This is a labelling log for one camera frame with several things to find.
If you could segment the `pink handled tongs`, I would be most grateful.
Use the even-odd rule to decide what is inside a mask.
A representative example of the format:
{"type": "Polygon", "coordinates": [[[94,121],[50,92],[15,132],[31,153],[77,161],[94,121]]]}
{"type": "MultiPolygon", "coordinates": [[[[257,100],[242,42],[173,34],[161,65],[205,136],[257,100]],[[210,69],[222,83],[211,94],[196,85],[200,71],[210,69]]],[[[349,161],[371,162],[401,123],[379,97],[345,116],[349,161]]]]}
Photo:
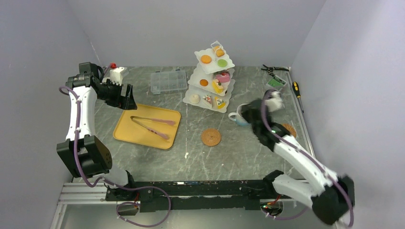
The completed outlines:
{"type": "Polygon", "coordinates": [[[156,119],[156,118],[148,118],[148,117],[141,117],[141,116],[130,116],[132,122],[138,124],[139,126],[145,128],[149,132],[161,137],[162,139],[169,140],[169,136],[157,129],[155,123],[160,123],[164,125],[174,126],[176,124],[173,120],[165,120],[165,119],[156,119]]]}

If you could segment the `green round macaron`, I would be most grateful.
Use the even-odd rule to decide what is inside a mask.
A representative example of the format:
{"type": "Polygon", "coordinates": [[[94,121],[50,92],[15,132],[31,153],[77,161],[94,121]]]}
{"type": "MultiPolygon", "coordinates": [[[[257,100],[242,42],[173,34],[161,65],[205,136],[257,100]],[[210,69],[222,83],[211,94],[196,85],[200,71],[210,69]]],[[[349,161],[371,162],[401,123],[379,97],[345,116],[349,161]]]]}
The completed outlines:
{"type": "Polygon", "coordinates": [[[226,67],[226,66],[228,65],[228,62],[227,62],[227,60],[225,60],[225,59],[219,59],[219,60],[217,61],[217,65],[218,65],[219,67],[221,67],[221,68],[224,68],[224,67],[226,67]]]}

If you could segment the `white triangle cake slice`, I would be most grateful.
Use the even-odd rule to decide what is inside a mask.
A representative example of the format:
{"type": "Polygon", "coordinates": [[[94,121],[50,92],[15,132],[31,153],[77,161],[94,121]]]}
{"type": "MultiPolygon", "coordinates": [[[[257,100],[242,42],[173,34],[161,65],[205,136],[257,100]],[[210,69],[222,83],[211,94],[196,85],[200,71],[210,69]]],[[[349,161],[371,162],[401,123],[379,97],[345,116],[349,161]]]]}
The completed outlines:
{"type": "Polygon", "coordinates": [[[202,101],[203,103],[208,106],[209,108],[213,107],[213,103],[212,103],[212,97],[210,94],[206,94],[202,97],[202,101]]]}

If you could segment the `yellow serving tray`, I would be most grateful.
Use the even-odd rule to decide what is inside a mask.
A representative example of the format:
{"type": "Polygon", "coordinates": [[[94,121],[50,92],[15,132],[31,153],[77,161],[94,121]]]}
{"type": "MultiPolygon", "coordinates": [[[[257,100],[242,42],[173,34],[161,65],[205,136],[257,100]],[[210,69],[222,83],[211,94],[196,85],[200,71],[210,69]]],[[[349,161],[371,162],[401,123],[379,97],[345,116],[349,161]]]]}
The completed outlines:
{"type": "Polygon", "coordinates": [[[149,105],[138,104],[137,110],[125,110],[113,132],[113,137],[117,140],[150,146],[159,149],[169,149],[172,147],[179,124],[181,114],[178,111],[154,107],[149,105]],[[174,126],[155,123],[157,129],[170,138],[169,140],[149,132],[145,128],[131,121],[130,116],[141,116],[156,119],[173,120],[176,122],[174,126]]]}

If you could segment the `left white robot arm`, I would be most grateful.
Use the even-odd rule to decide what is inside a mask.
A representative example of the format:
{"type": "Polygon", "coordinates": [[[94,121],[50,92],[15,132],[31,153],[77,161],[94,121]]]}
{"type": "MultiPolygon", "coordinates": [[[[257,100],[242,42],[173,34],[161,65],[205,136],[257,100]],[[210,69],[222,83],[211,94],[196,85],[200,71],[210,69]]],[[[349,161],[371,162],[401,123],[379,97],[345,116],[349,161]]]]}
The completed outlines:
{"type": "Polygon", "coordinates": [[[126,67],[114,63],[106,68],[91,62],[79,64],[79,74],[59,88],[69,96],[71,112],[65,141],[56,146],[74,178],[81,178],[89,187],[103,182],[111,189],[118,188],[124,200],[132,200],[138,188],[128,171],[113,165],[109,149],[96,136],[95,105],[100,100],[121,110],[136,110],[133,86],[122,83],[128,73],[126,67]]]}

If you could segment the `tan waffle round cookie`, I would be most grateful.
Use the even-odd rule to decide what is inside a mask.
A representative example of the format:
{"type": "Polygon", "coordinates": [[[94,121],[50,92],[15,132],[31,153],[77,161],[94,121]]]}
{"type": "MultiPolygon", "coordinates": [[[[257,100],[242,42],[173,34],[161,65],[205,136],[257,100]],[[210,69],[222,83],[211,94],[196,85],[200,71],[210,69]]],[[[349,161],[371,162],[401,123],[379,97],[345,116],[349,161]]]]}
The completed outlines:
{"type": "Polygon", "coordinates": [[[210,64],[212,62],[212,58],[209,55],[202,55],[200,57],[200,61],[204,64],[210,64]]]}

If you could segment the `yellow square biscuit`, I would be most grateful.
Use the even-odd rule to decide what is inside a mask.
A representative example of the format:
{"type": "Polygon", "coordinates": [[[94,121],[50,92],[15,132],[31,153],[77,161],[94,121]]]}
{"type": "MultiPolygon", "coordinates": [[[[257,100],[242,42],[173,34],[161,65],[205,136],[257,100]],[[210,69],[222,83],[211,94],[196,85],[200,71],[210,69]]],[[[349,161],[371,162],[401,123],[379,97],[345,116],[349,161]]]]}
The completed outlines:
{"type": "Polygon", "coordinates": [[[222,46],[214,46],[213,51],[216,57],[222,57],[225,55],[225,51],[223,50],[222,46]]]}

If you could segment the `cream triangle cake slice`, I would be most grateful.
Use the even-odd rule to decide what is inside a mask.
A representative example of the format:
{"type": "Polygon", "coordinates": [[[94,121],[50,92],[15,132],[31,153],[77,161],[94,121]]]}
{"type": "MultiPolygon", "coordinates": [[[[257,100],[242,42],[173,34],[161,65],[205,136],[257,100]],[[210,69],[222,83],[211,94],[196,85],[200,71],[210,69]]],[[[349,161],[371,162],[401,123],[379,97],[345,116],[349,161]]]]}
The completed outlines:
{"type": "Polygon", "coordinates": [[[219,97],[215,97],[215,104],[217,109],[223,109],[226,106],[225,100],[219,97]]]}

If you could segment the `white three-tier dessert stand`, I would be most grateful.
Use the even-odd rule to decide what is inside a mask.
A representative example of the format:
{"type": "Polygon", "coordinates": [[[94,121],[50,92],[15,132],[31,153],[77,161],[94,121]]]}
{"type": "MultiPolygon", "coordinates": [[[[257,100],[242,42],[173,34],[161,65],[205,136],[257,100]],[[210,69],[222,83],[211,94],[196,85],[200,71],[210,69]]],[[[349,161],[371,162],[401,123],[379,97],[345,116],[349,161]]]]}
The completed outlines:
{"type": "Polygon", "coordinates": [[[222,44],[219,41],[215,41],[211,43],[210,48],[207,48],[205,50],[200,50],[196,51],[194,54],[198,60],[198,64],[193,70],[193,73],[190,76],[190,79],[188,80],[188,90],[185,93],[185,97],[183,98],[183,102],[186,104],[190,104],[193,106],[197,106],[203,109],[208,109],[211,111],[216,111],[220,113],[226,113],[227,107],[230,102],[230,98],[232,95],[232,91],[234,89],[234,84],[235,84],[235,79],[233,79],[233,74],[234,74],[234,67],[235,64],[231,60],[230,56],[227,54],[227,51],[225,48],[222,46],[223,50],[225,51],[225,55],[222,57],[216,57],[213,51],[214,46],[222,46],[222,44]],[[202,55],[209,55],[212,58],[212,62],[210,64],[204,64],[200,61],[200,57],[202,55]],[[221,68],[217,65],[217,61],[219,59],[225,59],[228,62],[228,65],[224,68],[221,68]],[[215,78],[217,74],[220,74],[222,72],[229,72],[230,74],[230,81],[227,83],[222,83],[222,86],[224,87],[224,91],[220,94],[217,94],[212,87],[212,81],[215,78]],[[206,79],[209,82],[209,85],[206,87],[203,87],[199,84],[199,81],[201,79],[206,79]],[[189,96],[191,94],[198,94],[200,96],[200,102],[198,104],[192,104],[189,101],[189,96]],[[203,103],[203,96],[206,94],[210,94],[212,97],[212,103],[213,107],[209,108],[203,103]],[[215,104],[215,97],[222,98],[226,102],[226,106],[223,109],[217,109],[216,104],[215,104]]]}

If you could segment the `white round cupcake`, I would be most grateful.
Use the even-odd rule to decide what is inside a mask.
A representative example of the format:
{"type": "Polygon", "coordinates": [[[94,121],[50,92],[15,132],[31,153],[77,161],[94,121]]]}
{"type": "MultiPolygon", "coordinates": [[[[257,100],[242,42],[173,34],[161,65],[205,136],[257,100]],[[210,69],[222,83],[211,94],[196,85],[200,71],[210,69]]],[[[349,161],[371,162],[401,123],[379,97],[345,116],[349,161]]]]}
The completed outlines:
{"type": "Polygon", "coordinates": [[[191,94],[189,96],[189,101],[192,104],[198,104],[200,102],[200,96],[198,94],[191,94]]]}

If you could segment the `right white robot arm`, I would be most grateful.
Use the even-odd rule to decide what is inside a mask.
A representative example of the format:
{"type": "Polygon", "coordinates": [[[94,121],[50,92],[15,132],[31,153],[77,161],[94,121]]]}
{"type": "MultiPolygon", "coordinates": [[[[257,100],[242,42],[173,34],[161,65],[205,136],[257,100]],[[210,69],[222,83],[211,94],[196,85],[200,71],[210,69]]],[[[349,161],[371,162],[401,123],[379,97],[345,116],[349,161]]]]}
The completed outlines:
{"type": "Polygon", "coordinates": [[[241,116],[251,125],[259,142],[289,162],[306,180],[286,174],[273,175],[263,185],[269,198],[286,195],[304,206],[324,224],[354,225],[355,189],[348,175],[338,175],[309,154],[283,125],[272,121],[265,102],[256,99],[241,107],[241,116]]]}

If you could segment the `yellow cake piece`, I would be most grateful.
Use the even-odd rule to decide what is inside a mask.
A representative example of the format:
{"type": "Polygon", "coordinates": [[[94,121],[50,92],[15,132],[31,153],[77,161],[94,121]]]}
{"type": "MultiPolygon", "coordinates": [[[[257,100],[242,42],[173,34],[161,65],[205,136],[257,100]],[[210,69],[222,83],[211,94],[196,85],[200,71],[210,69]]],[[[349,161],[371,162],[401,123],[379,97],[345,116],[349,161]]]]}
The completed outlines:
{"type": "Polygon", "coordinates": [[[220,81],[218,81],[217,79],[214,79],[212,81],[212,87],[213,90],[217,93],[220,94],[224,91],[224,87],[222,86],[222,83],[220,81]]]}

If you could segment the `white blue mug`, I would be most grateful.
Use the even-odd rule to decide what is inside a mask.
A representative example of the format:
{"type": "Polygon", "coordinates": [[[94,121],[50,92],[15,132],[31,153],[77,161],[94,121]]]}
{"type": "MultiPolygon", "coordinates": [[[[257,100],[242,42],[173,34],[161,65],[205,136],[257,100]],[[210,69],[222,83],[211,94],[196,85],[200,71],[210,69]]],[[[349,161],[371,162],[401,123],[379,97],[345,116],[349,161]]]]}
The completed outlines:
{"type": "Polygon", "coordinates": [[[235,122],[239,126],[246,126],[250,125],[243,117],[242,117],[242,108],[247,104],[241,104],[237,107],[235,112],[231,112],[228,114],[228,118],[235,122]]]}

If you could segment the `pink cake with cherry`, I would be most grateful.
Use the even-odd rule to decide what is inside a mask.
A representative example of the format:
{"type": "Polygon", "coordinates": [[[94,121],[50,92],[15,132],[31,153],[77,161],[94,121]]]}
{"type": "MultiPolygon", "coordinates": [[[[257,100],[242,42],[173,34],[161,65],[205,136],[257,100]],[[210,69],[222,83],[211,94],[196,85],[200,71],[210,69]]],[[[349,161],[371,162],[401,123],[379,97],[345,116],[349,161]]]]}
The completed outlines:
{"type": "Polygon", "coordinates": [[[229,72],[222,72],[220,74],[217,74],[215,76],[216,80],[218,80],[218,82],[220,83],[227,83],[230,81],[231,77],[229,72]]]}

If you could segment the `orange round cookie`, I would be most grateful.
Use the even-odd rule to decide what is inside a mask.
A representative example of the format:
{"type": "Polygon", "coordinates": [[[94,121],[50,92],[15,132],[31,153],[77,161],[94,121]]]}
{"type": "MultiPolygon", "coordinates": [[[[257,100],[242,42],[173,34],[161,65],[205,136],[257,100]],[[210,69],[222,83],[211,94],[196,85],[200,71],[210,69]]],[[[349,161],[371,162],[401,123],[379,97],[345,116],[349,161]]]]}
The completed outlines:
{"type": "Polygon", "coordinates": [[[200,84],[201,86],[203,86],[203,87],[206,87],[206,86],[209,85],[209,82],[208,82],[206,79],[201,79],[201,80],[199,81],[199,84],[200,84]]]}

